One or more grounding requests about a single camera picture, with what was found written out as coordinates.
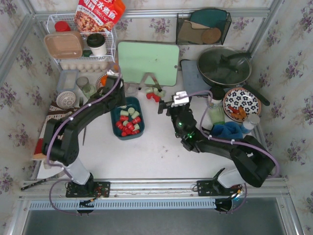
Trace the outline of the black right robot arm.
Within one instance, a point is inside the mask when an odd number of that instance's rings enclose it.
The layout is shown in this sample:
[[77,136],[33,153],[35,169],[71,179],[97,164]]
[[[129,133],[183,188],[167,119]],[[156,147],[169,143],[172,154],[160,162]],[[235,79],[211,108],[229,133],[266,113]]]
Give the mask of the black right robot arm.
[[234,167],[222,167],[215,175],[218,186],[230,188],[246,183],[259,188],[267,178],[277,176],[278,162],[253,136],[227,140],[206,135],[196,127],[189,103],[175,105],[174,102],[160,101],[158,113],[164,111],[171,118],[175,135],[186,150],[219,155],[234,163]]

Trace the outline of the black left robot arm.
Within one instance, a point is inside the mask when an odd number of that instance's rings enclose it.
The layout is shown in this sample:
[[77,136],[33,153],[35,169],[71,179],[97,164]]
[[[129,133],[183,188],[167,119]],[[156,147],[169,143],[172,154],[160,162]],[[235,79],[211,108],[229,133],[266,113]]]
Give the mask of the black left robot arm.
[[72,115],[50,119],[46,124],[42,145],[47,163],[62,167],[74,183],[87,184],[91,180],[91,173],[78,158],[78,135],[94,119],[125,104],[123,79],[121,76],[108,76],[106,85]]

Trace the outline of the teal plastic storage basket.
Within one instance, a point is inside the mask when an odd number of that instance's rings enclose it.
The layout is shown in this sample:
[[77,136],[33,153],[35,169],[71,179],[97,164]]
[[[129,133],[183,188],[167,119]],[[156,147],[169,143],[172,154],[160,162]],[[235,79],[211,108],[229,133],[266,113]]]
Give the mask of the teal plastic storage basket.
[[[116,122],[120,121],[120,111],[125,110],[129,113],[129,120],[121,121],[124,125],[124,128],[120,130],[116,127]],[[132,123],[132,120],[139,116],[141,118],[141,122],[138,123],[140,129],[133,131],[134,124]],[[120,140],[126,141],[131,140],[135,138],[139,138],[142,136],[145,124],[144,119],[141,111],[141,106],[139,103],[139,100],[136,97],[127,97],[126,98],[126,105],[115,108],[111,111],[111,121],[112,121],[112,129],[113,133],[116,137],[118,137]]]

